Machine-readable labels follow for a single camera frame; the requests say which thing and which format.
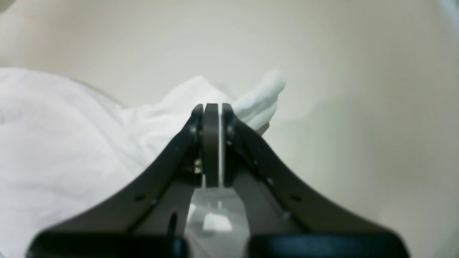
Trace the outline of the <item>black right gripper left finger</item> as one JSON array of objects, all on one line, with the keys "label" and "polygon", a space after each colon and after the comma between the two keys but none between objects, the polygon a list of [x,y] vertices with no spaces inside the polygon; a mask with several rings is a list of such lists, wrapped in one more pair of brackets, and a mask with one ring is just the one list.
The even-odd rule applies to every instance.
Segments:
[{"label": "black right gripper left finger", "polygon": [[135,180],[88,211],[43,230],[28,258],[188,258],[183,235],[195,189],[219,186],[219,111],[197,105]]}]

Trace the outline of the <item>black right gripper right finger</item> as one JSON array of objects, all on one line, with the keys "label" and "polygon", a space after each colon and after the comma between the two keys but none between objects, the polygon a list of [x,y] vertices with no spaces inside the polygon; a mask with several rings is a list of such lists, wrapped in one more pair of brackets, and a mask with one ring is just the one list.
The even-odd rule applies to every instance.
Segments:
[{"label": "black right gripper right finger", "polygon": [[268,143],[222,106],[223,184],[241,198],[246,258],[408,258],[392,230],[335,204],[296,176]]}]

